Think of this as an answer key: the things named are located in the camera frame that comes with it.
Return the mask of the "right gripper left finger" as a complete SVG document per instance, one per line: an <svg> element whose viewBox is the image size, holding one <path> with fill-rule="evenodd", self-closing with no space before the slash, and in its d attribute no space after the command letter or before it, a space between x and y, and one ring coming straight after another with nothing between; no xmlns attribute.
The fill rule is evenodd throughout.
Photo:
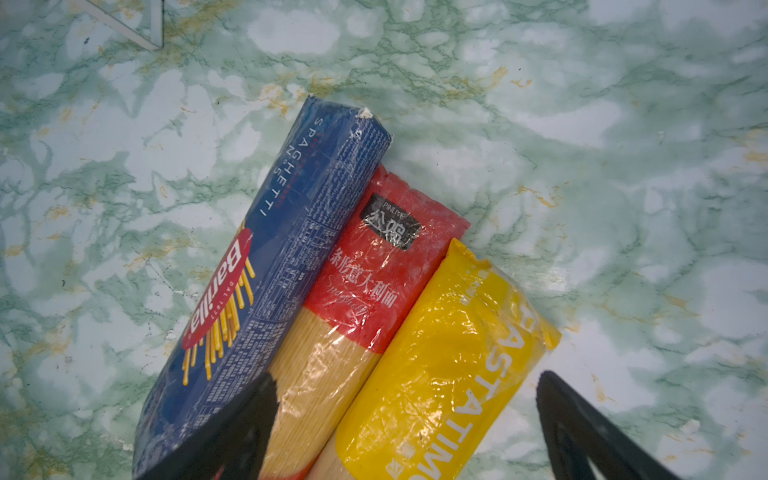
<svg viewBox="0 0 768 480"><path fill-rule="evenodd" d="M257 479L277 415L277 382L265 372L143 479Z"/></svg>

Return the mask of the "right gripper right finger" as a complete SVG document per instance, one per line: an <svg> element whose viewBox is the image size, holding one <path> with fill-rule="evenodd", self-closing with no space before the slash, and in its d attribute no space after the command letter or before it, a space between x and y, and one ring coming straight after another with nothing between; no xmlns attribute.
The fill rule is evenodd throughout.
<svg viewBox="0 0 768 480"><path fill-rule="evenodd" d="M557 479L665 479L677 476L619 430L553 371L541 374L536 402Z"/></svg>

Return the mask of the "blue Barilla spaghetti box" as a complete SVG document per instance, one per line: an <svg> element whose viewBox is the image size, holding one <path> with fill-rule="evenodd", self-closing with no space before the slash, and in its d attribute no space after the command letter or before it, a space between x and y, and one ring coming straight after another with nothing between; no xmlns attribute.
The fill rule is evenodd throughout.
<svg viewBox="0 0 768 480"><path fill-rule="evenodd" d="M141 476L263 373L391 144L367 109L306 100L141 412Z"/></svg>

